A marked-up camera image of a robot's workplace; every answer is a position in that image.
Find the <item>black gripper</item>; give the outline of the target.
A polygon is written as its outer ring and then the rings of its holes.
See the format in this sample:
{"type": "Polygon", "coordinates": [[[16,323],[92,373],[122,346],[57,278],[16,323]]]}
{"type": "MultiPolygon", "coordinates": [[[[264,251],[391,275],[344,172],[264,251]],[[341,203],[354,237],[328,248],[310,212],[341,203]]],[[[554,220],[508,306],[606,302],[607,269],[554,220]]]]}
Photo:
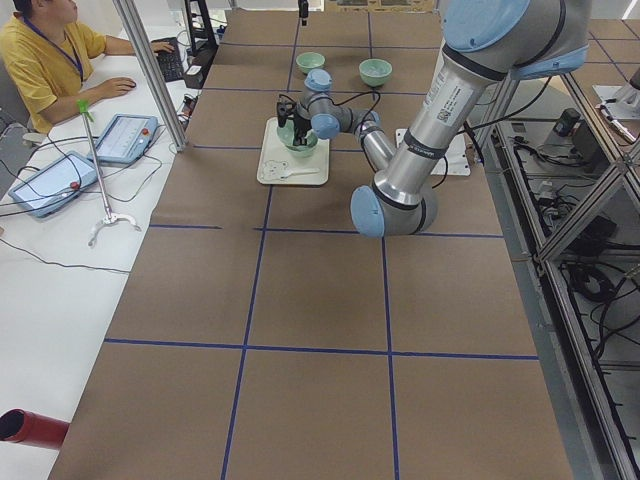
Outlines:
{"type": "Polygon", "coordinates": [[[279,99],[276,103],[277,136],[280,140],[287,139],[287,121],[294,122],[294,146],[306,146],[308,131],[311,129],[310,120],[300,113],[298,102],[290,99],[279,99]]]}

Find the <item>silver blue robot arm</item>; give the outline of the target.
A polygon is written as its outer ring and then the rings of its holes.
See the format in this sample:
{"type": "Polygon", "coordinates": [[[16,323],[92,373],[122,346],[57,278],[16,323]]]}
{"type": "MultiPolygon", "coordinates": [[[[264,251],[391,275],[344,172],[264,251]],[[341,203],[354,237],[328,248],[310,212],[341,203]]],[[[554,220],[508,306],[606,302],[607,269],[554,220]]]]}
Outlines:
{"type": "Polygon", "coordinates": [[[535,79],[578,69],[587,57],[591,12],[589,1],[450,2],[442,21],[443,65],[400,146],[374,112],[335,104],[332,78],[323,69],[308,73],[297,100],[278,101],[278,122],[293,121],[297,145],[309,131],[323,140],[356,136],[375,171],[371,184],[351,197],[356,230],[368,237],[415,234],[437,215],[428,177],[486,88],[505,77],[535,79]]]}

